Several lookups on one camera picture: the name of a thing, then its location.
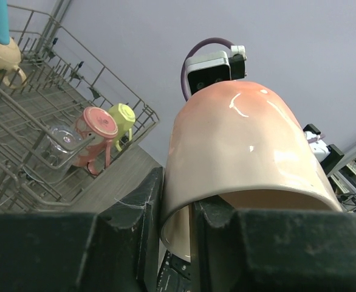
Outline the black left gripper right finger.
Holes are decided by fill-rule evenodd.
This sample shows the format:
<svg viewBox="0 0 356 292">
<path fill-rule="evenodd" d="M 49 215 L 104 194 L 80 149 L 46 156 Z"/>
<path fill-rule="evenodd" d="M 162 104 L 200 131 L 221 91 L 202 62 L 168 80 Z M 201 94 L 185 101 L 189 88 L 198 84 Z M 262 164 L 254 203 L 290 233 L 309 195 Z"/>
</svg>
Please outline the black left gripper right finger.
<svg viewBox="0 0 356 292">
<path fill-rule="evenodd" d="M 356 214 L 191 205 L 194 291 L 356 291 Z"/>
</svg>

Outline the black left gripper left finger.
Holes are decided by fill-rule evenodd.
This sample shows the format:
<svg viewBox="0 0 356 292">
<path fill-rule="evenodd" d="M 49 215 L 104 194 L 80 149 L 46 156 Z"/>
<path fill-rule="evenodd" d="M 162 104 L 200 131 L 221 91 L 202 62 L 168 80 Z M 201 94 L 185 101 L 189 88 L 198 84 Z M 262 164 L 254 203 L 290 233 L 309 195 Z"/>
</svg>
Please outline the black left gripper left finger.
<svg viewBox="0 0 356 292">
<path fill-rule="evenodd" d="M 100 214 L 0 214 L 0 291 L 155 291 L 163 170 Z"/>
</svg>

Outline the peach pink mug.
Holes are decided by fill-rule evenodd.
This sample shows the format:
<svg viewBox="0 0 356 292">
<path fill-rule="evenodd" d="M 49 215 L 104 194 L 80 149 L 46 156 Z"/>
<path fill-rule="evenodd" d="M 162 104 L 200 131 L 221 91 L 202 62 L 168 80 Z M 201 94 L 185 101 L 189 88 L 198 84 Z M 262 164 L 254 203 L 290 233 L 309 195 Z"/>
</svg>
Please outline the peach pink mug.
<svg viewBox="0 0 356 292">
<path fill-rule="evenodd" d="M 201 89 L 176 116 L 160 215 L 169 252 L 190 261 L 189 206 L 213 196 L 235 208 L 341 211 L 296 117 L 255 82 Z"/>
</svg>

